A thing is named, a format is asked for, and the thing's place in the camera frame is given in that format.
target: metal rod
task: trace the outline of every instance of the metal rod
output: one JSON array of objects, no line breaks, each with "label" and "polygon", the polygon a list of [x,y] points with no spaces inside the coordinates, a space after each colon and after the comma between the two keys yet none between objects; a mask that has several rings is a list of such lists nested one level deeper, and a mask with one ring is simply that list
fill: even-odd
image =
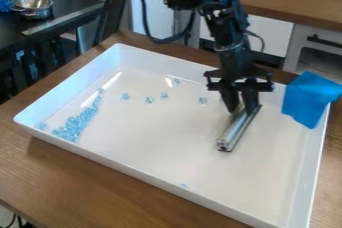
[{"label": "metal rod", "polygon": [[232,113],[228,127],[217,139],[218,150],[226,152],[233,151],[260,108],[261,105],[252,114],[248,115],[245,106],[240,104]]}]

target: metal bowl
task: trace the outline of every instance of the metal bowl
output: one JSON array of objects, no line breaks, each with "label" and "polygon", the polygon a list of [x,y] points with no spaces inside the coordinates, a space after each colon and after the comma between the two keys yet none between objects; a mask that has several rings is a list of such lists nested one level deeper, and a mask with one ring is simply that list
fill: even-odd
[{"label": "metal bowl", "polygon": [[13,5],[24,9],[47,9],[52,6],[52,0],[12,0]]},{"label": "metal bowl", "polygon": [[12,0],[13,11],[30,20],[46,19],[52,15],[52,0]]}]

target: wire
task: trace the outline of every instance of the wire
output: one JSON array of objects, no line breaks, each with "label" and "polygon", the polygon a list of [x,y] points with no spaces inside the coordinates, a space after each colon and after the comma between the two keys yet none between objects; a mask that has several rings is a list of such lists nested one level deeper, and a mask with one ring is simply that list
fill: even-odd
[{"label": "wire", "polygon": [[252,36],[252,37],[255,37],[255,38],[258,38],[261,41],[261,53],[263,53],[265,50],[265,45],[266,45],[264,39],[262,37],[260,37],[258,34],[251,32],[251,31],[248,31],[248,30],[245,31],[245,34]]},{"label": "wire", "polygon": [[156,44],[165,44],[165,43],[170,43],[176,40],[180,40],[183,37],[188,37],[190,35],[192,26],[194,24],[195,18],[196,18],[196,12],[193,10],[189,19],[189,23],[187,24],[186,28],[184,31],[181,33],[165,38],[165,39],[156,39],[151,35],[150,28],[148,26],[148,20],[147,20],[147,8],[146,8],[146,1],[145,0],[140,0],[141,1],[141,6],[142,6],[142,20],[143,20],[143,26],[145,33],[147,37],[154,43]]},{"label": "wire", "polygon": [[17,217],[17,215],[13,214],[12,221],[7,226],[4,226],[4,227],[0,226],[0,228],[10,228],[14,224],[16,217]]}]

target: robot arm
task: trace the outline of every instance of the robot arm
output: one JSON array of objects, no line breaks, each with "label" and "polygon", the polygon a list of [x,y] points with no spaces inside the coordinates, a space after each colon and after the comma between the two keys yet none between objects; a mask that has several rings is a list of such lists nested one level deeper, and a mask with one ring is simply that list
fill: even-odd
[{"label": "robot arm", "polygon": [[[187,28],[179,35],[164,40],[154,39],[148,29],[146,18],[146,3],[143,6],[143,25],[147,36],[156,43],[167,43],[179,37],[186,36],[191,30],[197,11],[204,17],[211,35],[215,39],[215,51],[221,63],[218,70],[206,72],[208,89],[219,91],[229,112],[235,113],[240,109],[240,95],[244,103],[244,111],[240,112],[236,128],[225,134],[219,141],[219,149],[231,151],[249,122],[261,108],[259,92],[273,91],[271,74],[258,68],[252,61],[252,53],[247,33],[249,26],[247,13],[239,0],[165,0],[169,8],[175,10],[192,10],[193,15]],[[265,77],[266,82],[258,82],[257,77]]]}]

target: black table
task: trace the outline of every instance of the black table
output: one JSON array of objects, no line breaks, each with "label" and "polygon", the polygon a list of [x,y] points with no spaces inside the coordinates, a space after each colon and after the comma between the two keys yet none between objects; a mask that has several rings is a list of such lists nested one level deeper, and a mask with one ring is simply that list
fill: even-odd
[{"label": "black table", "polygon": [[[27,48],[58,39],[59,35],[95,20],[103,12],[103,2],[98,0],[53,1],[53,16],[44,21],[29,21],[18,12],[0,13],[0,73],[12,65],[18,92],[32,84],[23,79],[23,76],[27,78],[30,69],[26,65],[25,70],[25,61],[32,57],[31,50],[25,51]],[[78,34],[76,36],[79,50]]]}]

